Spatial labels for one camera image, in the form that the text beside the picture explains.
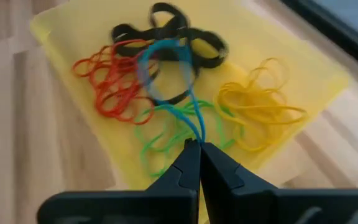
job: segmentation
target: wooden table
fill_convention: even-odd
[[[28,31],[65,0],[0,0],[0,223],[35,223],[63,190],[124,189]],[[358,63],[276,1],[243,1],[349,69],[351,86],[259,175],[287,187],[358,187]]]

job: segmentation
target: yellow plastic tray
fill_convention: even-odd
[[[76,104],[80,107],[100,143],[111,156],[111,162],[120,168],[131,189],[145,189],[154,180],[143,170],[139,152],[142,144],[134,137],[134,126],[120,123],[99,115],[93,106],[94,95],[90,84],[71,73],[73,63],[89,57],[101,46],[111,44],[110,31],[120,23],[133,24],[138,29],[149,29],[150,6],[157,1],[76,0],[43,12],[35,17],[31,29],[42,43]],[[235,80],[243,82],[247,72],[266,58],[278,57],[290,66],[291,79],[283,92],[289,104],[307,110],[310,118],[318,114],[347,85],[345,71],[335,62],[309,47],[303,41],[288,34],[249,12],[241,1],[235,0],[176,0],[193,27],[211,30],[219,34],[229,46],[227,62],[216,69],[201,69],[195,85],[198,98],[211,101],[219,86]],[[173,63],[167,66],[176,67]],[[160,91],[173,96],[184,89],[179,72],[164,69],[155,81]],[[207,139],[217,142],[214,123],[208,122]],[[157,113],[150,124],[142,127],[147,134],[160,131],[165,118]],[[280,150],[283,144],[299,132],[309,121],[290,126],[273,146],[260,152],[245,152],[236,146],[226,152],[250,170],[257,170]],[[175,150],[171,160],[180,152]],[[160,158],[153,158],[156,166]],[[200,221],[206,220],[205,208],[200,208]]]

